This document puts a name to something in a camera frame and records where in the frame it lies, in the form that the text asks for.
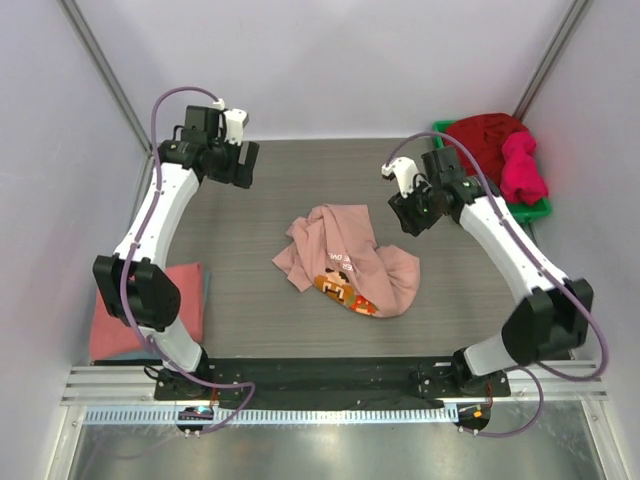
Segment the pink printed t shirt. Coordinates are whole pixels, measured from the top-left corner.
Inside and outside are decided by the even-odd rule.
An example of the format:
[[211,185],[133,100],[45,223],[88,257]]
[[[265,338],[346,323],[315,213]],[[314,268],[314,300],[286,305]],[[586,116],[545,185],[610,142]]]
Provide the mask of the pink printed t shirt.
[[420,286],[420,260],[380,246],[365,205],[325,204],[294,220],[291,244],[273,263],[299,291],[313,287],[355,313],[391,318],[405,313]]

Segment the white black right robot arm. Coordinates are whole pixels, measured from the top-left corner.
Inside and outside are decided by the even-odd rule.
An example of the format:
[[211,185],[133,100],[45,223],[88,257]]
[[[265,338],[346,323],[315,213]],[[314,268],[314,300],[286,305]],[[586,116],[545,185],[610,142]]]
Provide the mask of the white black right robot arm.
[[505,279],[515,308],[500,331],[452,356],[451,383],[470,396],[494,374],[527,367],[582,346],[593,289],[553,265],[514,221],[500,192],[460,165],[454,148],[427,152],[421,166],[408,157],[384,164],[398,184],[388,204],[401,228],[418,236],[450,217],[484,249]]

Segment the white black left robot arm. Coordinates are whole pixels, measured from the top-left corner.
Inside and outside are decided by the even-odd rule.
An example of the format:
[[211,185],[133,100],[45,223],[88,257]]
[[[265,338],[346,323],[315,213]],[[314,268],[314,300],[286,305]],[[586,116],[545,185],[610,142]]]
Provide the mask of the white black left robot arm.
[[259,146],[244,140],[248,122],[246,111],[229,109],[221,100],[187,107],[184,122],[157,147],[151,183],[125,238],[93,264],[107,313],[161,357],[157,382],[193,400],[211,390],[209,359],[180,318],[182,295],[166,272],[166,260],[181,217],[204,180],[251,186]]

